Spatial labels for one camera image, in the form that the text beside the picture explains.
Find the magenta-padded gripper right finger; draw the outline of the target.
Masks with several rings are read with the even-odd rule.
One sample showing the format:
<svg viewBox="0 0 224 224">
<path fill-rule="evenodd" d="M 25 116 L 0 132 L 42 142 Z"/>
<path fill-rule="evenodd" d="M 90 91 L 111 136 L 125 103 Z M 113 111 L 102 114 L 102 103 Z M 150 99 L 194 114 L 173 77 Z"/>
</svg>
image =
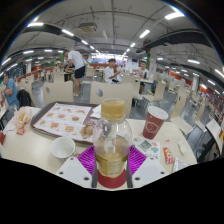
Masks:
<svg viewBox="0 0 224 224">
<path fill-rule="evenodd" d="M 133 146 L 130 147 L 126 171 L 129 188 L 140 188 L 168 175 L 159 161 L 146 157 Z"/>
</svg>

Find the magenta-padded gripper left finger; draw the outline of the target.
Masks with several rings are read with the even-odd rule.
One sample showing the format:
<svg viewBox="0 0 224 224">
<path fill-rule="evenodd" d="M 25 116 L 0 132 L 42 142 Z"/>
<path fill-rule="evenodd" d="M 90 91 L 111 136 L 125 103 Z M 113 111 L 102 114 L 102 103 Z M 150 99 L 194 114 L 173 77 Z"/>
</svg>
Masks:
<svg viewBox="0 0 224 224">
<path fill-rule="evenodd" d="M 98 174 L 94 147 L 87 148 L 77 157 L 69 157 L 56 175 L 84 188 L 96 188 Z"/>
</svg>

